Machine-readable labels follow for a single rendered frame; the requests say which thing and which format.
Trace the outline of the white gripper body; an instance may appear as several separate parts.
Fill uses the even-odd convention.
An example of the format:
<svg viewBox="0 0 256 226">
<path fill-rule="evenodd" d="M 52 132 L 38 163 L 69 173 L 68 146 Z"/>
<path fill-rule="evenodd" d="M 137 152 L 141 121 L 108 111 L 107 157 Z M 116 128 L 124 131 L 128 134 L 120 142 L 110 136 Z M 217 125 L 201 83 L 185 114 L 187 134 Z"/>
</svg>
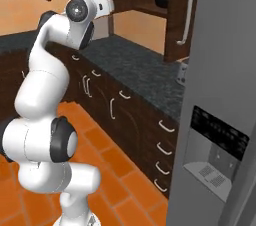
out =
<svg viewBox="0 0 256 226">
<path fill-rule="evenodd" d="M 105 13 L 112 13 L 115 9 L 113 0 L 103 0 L 102 5 Z"/>
</svg>

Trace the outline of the dark wood base cabinet door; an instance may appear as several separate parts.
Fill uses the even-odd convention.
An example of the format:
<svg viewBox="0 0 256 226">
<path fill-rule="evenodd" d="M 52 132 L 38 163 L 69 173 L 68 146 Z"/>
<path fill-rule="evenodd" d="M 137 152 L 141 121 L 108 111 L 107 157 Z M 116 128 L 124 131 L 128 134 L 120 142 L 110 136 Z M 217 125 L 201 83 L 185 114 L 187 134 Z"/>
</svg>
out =
<svg viewBox="0 0 256 226">
<path fill-rule="evenodd" d="M 95 120 L 98 122 L 99 125 L 103 126 L 107 122 L 107 101 L 102 88 L 96 86 L 93 89 L 90 89 L 90 93 L 92 98 L 90 99 L 91 104 L 91 111 Z"/>
<path fill-rule="evenodd" d="M 75 72 L 71 66 L 71 80 L 75 90 L 75 101 L 79 103 L 83 108 L 86 108 L 88 94 L 85 94 L 83 90 L 83 76 L 84 75 L 80 75 L 79 73 Z"/>
<path fill-rule="evenodd" d="M 121 110 L 117 111 L 115 120 L 110 117 L 110 122 L 114 141 L 135 164 L 139 164 L 141 138 L 137 118 Z"/>
</svg>

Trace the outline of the dark wood base cabinet run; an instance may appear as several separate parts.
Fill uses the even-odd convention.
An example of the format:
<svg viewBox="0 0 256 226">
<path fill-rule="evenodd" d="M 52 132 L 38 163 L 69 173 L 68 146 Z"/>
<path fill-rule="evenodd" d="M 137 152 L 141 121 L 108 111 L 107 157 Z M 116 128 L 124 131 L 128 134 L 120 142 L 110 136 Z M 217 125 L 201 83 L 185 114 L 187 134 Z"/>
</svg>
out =
<svg viewBox="0 0 256 226">
<path fill-rule="evenodd" d="M 27 51 L 17 49 L 0 53 L 0 112 L 14 112 L 16 94 L 28 73 Z"/>
</svg>

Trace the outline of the black bowl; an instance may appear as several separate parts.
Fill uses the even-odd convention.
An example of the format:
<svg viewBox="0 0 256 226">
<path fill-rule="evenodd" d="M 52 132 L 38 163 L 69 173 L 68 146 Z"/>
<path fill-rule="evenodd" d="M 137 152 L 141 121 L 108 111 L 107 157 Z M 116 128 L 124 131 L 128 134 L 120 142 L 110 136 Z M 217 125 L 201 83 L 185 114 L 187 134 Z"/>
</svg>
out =
<svg viewBox="0 0 256 226">
<path fill-rule="evenodd" d="M 168 8 L 168 0 L 155 0 L 155 4 L 159 8 L 163 8 L 163 9 Z"/>
</svg>

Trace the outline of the dark wood drawer front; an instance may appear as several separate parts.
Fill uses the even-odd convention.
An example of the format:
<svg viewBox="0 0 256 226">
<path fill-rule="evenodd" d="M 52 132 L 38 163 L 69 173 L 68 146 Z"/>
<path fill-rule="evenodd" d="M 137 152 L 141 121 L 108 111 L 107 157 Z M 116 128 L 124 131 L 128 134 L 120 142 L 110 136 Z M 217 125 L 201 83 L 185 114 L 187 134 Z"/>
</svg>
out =
<svg viewBox="0 0 256 226">
<path fill-rule="evenodd" d="M 125 110 L 135 117 L 141 116 L 141 97 L 129 87 L 109 76 L 106 80 L 110 117 L 115 120 L 117 111 Z"/>
<path fill-rule="evenodd" d="M 145 148 L 154 148 L 158 142 L 161 142 L 161 146 L 167 150 L 172 150 L 175 153 L 176 145 L 172 145 L 168 139 L 161 137 L 155 129 L 148 129 L 144 132 L 144 147 Z"/>
<path fill-rule="evenodd" d="M 159 109 L 150 106 L 148 109 L 149 115 L 147 116 L 149 126 L 156 130 L 156 132 L 161 136 L 169 140 L 172 145 L 176 145 L 177 137 L 178 137 L 178 130 L 179 126 L 178 123 L 172 119 L 169 115 L 165 114 L 164 112 L 160 111 Z M 168 128 L 175 128 L 175 132 L 168 133 L 163 130 L 159 125 L 158 122 L 163 120 L 163 124 Z"/>
<path fill-rule="evenodd" d="M 72 55 L 75 55 L 77 57 L 80 58 L 79 61 L 75 61 L 72 59 Z M 79 73 L 80 75 L 85 75 L 87 73 L 87 68 L 86 68 L 86 65 L 84 63 L 84 59 L 82 57 L 80 57 L 78 54 L 71 54 L 70 55 L 70 63 L 71 63 L 71 66 L 73 68 L 73 70 L 77 73 Z"/>
<path fill-rule="evenodd" d="M 105 88 L 107 83 L 107 74 L 95 64 L 89 64 L 87 68 L 87 76 L 90 79 L 89 88 L 93 89 L 96 86 Z"/>
<path fill-rule="evenodd" d="M 161 172 L 159 172 L 156 168 L 152 167 L 143 167 L 141 169 L 145 177 L 149 181 L 149 185 L 161 193 L 166 199 L 169 199 L 169 193 L 170 193 L 170 186 L 171 186 L 171 179 L 172 179 L 172 173 L 169 175 L 163 175 Z M 167 192 L 162 193 L 161 191 L 158 190 L 158 188 L 154 185 L 154 179 L 158 179 L 158 183 L 162 188 L 167 188 Z"/>
<path fill-rule="evenodd" d="M 170 171 L 170 173 L 172 173 L 174 155 L 175 153 L 173 152 L 172 155 L 166 156 L 160 150 L 158 150 L 157 147 L 148 148 L 145 150 L 145 153 L 142 158 L 143 166 L 147 168 L 149 167 L 156 168 L 155 163 L 157 161 L 160 161 L 160 167 L 164 171 Z"/>
</svg>

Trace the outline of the grey toaster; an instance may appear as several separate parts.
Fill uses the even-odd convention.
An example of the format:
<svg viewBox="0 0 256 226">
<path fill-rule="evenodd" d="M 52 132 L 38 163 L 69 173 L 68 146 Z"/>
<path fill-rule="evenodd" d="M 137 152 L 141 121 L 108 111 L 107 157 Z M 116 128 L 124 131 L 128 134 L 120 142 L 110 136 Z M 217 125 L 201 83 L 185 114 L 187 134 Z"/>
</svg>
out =
<svg viewBox="0 0 256 226">
<path fill-rule="evenodd" d="M 186 63 L 183 63 L 183 62 L 180 63 L 180 68 L 177 74 L 176 81 L 178 84 L 182 86 L 185 85 L 187 67 L 188 65 Z"/>
</svg>

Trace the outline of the grey fridge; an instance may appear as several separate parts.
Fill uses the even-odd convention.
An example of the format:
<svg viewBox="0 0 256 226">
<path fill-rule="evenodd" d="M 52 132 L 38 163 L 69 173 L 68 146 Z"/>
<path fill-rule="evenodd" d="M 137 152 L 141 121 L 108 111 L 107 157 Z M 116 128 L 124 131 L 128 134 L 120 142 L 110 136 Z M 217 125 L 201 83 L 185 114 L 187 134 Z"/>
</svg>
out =
<svg viewBox="0 0 256 226">
<path fill-rule="evenodd" d="M 167 226 L 256 226 L 256 0 L 198 0 Z"/>
</svg>

